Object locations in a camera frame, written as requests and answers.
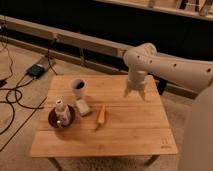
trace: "table top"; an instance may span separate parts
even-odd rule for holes
[[[92,109],[81,117],[69,87],[72,79],[86,82],[85,99]],[[55,76],[32,143],[32,157],[80,157],[177,154],[176,143],[151,75],[146,77],[145,101],[136,91],[123,97],[126,75]],[[49,112],[60,98],[75,108],[76,118],[64,130],[48,123]],[[94,131],[102,104],[106,123]]]

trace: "small bowl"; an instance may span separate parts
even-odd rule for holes
[[[68,125],[64,126],[64,128],[70,126],[73,121],[75,120],[75,110],[73,107],[69,106],[68,105],[68,109],[70,111],[70,122]],[[48,122],[49,124],[53,127],[53,128],[60,128],[58,125],[57,125],[57,121],[58,121],[58,117],[55,113],[55,108],[53,108],[50,113],[49,113],[49,116],[48,116]]]

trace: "white mug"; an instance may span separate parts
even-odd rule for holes
[[[71,80],[70,87],[72,89],[72,92],[73,92],[76,100],[84,98],[84,87],[85,87],[84,80],[82,80],[82,79]]]

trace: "carrot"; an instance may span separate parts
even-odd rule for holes
[[[101,110],[100,110],[99,115],[98,115],[97,123],[99,123],[99,124],[105,123],[105,113],[106,113],[106,106],[102,105]]]

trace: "black cable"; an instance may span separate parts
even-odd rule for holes
[[[51,43],[48,45],[47,48],[47,54],[45,55],[45,57],[47,57],[48,60],[48,64],[50,69],[54,72],[55,75],[58,75],[58,73],[54,70],[54,68],[52,67],[51,63],[50,63],[50,48],[51,46],[56,42],[56,39],[54,39],[53,41],[51,41]]]
[[[39,108],[47,99],[47,97],[45,97],[42,102],[37,106],[37,108]],[[16,132],[14,132],[14,134],[10,137],[10,139],[4,144],[4,146],[0,149],[0,152],[2,152],[4,150],[4,148],[9,144],[9,142],[16,136],[16,134],[20,131],[20,129],[27,123],[27,121],[33,116],[33,114],[36,112],[37,110],[34,109],[34,111],[28,116],[28,118],[20,125],[20,127],[16,130]]]
[[[22,97],[23,97],[23,93],[20,90],[18,90],[18,88],[25,87],[25,86],[29,85],[30,83],[32,83],[32,81],[34,80],[34,79],[31,79],[30,81],[26,82],[25,84],[19,85],[24,80],[25,77],[26,77],[26,75],[24,75],[18,81],[18,83],[16,84],[16,86],[14,88],[0,88],[1,91],[8,91],[7,94],[6,94],[6,97],[5,97],[6,101],[0,101],[0,104],[8,104],[11,107],[11,109],[12,109],[12,118],[10,120],[10,123],[6,126],[6,128],[4,128],[0,132],[0,135],[4,134],[10,128],[10,126],[12,125],[12,123],[14,121],[15,108],[14,108],[13,104],[18,103],[20,106],[24,106],[24,105],[20,104],[20,102],[19,102],[22,99]],[[9,100],[9,95],[13,91],[15,92],[15,101]],[[24,106],[24,108],[33,109],[33,110],[43,109],[43,107],[29,107],[29,106]]]
[[[10,120],[10,123],[6,126],[6,128],[4,128],[2,131],[0,131],[0,135],[2,135],[2,134],[4,134],[10,128],[10,126],[12,125],[12,123],[14,121],[14,118],[15,118],[15,108],[14,108],[14,106],[11,103],[7,103],[5,101],[0,101],[0,104],[7,104],[12,109],[12,119]]]
[[[7,90],[9,90],[9,91],[8,91],[7,94],[6,94],[6,101],[7,101],[8,103],[17,103],[19,106],[21,106],[21,107],[23,107],[23,108],[26,108],[26,109],[33,109],[33,110],[34,110],[34,109],[36,109],[36,110],[43,109],[43,107],[37,108],[37,107],[26,106],[26,105],[24,105],[24,104],[22,104],[22,103],[20,102],[20,100],[21,100],[22,97],[23,97],[23,93],[22,93],[20,90],[18,90],[18,89],[19,89],[19,88],[22,88],[22,87],[25,87],[25,86],[29,85],[32,81],[34,81],[34,79],[32,78],[29,82],[27,82],[27,83],[25,83],[25,84],[23,84],[23,85],[19,85],[19,84],[24,80],[25,77],[26,77],[26,75],[24,75],[24,76],[20,79],[20,81],[16,84],[16,86],[15,86],[14,88],[7,89]],[[13,91],[14,91],[14,94],[15,94],[15,101],[9,100],[9,96],[10,96],[10,94],[11,94]]]
[[[10,70],[10,75],[5,77],[4,79],[2,80],[7,80],[9,78],[11,78],[13,76],[13,58],[11,57],[11,54],[10,54],[10,50],[8,49],[7,45],[8,45],[8,35],[7,35],[7,28],[6,28],[6,16],[4,15],[4,25],[2,26],[2,31],[5,30],[5,37],[4,38],[4,34],[2,33],[1,34],[1,44],[2,44],[2,49],[0,50],[0,52],[3,52],[5,49],[7,50],[7,54],[8,54],[8,57],[10,59],[10,66],[9,66],[9,70]]]
[[[5,49],[7,50],[7,54],[8,54],[8,57],[10,59],[10,67],[9,67],[9,69],[10,69],[10,75],[5,78],[5,80],[7,80],[7,79],[9,79],[9,78],[11,78],[13,76],[13,63],[14,62],[13,62],[13,58],[10,55],[9,49],[7,47],[5,47]]]

